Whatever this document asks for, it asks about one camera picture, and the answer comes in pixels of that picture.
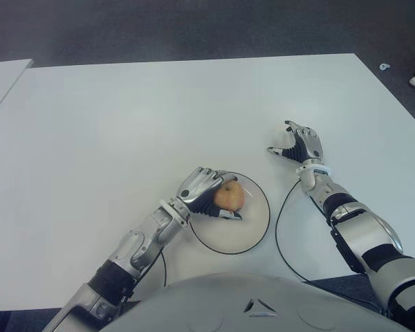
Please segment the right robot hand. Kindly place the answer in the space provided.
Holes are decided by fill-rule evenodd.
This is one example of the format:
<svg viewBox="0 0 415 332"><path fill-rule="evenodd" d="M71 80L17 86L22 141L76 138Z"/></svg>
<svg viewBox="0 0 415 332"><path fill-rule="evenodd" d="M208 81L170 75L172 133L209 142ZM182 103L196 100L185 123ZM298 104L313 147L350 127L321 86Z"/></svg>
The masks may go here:
<svg viewBox="0 0 415 332"><path fill-rule="evenodd" d="M285 120L286 131L294 138L294 144L289 148L268 147L271 154L293 160L303 164L306 162L323 163L323 150L319 136L310 127L305 127L296 122Z"/></svg>

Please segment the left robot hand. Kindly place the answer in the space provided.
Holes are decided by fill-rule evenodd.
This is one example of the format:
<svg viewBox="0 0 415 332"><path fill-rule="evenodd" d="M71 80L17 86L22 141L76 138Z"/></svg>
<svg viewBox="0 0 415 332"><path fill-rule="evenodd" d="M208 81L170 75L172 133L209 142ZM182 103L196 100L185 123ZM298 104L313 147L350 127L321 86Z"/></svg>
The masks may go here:
<svg viewBox="0 0 415 332"><path fill-rule="evenodd" d="M238 212L219 207L214 196L221 186L236 180L237 177L227 171L216 171L207 167L197 167L181 184L176 197L192 213L204 214L222 219L242 220Z"/></svg>

